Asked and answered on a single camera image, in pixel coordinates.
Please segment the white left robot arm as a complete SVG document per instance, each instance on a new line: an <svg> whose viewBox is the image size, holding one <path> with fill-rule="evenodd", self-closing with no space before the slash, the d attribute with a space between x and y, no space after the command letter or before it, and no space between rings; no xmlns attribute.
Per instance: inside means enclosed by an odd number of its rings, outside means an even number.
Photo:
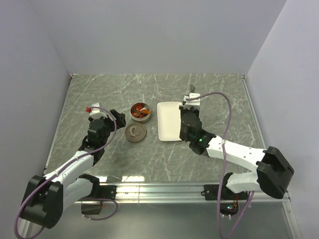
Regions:
<svg viewBox="0 0 319 239"><path fill-rule="evenodd" d="M81 146L54 171L29 180L18 218L51 229L76 201L105 200L99 178L85 171L99 162L117 130L126 126L125 114L99 106L88 107L87 112L89 128Z"/></svg>

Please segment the orange fried food piece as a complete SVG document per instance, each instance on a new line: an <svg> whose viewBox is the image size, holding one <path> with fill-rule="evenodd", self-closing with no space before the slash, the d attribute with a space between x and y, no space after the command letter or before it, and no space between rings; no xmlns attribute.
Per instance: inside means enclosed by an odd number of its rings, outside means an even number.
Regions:
<svg viewBox="0 0 319 239"><path fill-rule="evenodd" d="M142 111L137 112L137 114L135 115L135 117L137 117L137 118L144 118L144 117L146 117L147 115L150 115L151 113L152 113L151 111L142 110Z"/></svg>

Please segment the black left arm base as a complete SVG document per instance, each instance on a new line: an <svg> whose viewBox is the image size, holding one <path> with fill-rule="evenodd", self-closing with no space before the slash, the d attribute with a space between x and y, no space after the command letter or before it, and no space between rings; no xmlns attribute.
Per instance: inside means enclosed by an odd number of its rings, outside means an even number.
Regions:
<svg viewBox="0 0 319 239"><path fill-rule="evenodd" d="M117 186L115 185L101 185L99 178L82 174L79 179L85 179L90 181L92 185L91 193L88 196L81 198L82 202L85 202L81 205L82 215L93 221L102 221L112 217L118 210L118 203L115 201ZM103 208L104 202L112 202L115 204L115 210L109 216L104 218L92 218L90 215L99 215Z"/></svg>

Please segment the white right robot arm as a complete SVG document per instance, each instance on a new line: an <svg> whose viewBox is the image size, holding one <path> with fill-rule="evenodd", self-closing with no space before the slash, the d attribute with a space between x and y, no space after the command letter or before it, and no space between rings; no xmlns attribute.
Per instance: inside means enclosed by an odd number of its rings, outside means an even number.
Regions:
<svg viewBox="0 0 319 239"><path fill-rule="evenodd" d="M179 107L180 139L198 155L219 158L249 170L248 173L227 173L220 186L220 195L231 199L244 191L262 191L275 199L282 199L294 175L294 169L276 147L252 148L223 140L202 128L199 111Z"/></svg>

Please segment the brown round lunch box lid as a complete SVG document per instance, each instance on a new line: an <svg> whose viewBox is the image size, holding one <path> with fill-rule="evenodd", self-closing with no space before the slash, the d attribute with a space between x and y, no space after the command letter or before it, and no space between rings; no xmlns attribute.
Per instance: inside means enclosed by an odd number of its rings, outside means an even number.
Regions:
<svg viewBox="0 0 319 239"><path fill-rule="evenodd" d="M141 123L135 122L125 128L125 138L132 143L138 143L145 139L147 129Z"/></svg>

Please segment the steel serving tongs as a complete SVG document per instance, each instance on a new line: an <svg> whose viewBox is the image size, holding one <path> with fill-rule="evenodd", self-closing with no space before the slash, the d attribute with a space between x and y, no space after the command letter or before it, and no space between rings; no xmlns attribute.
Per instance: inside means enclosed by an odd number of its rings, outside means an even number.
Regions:
<svg viewBox="0 0 319 239"><path fill-rule="evenodd" d="M190 93L194 93L195 92L195 86L193 84L190 85L189 92Z"/></svg>

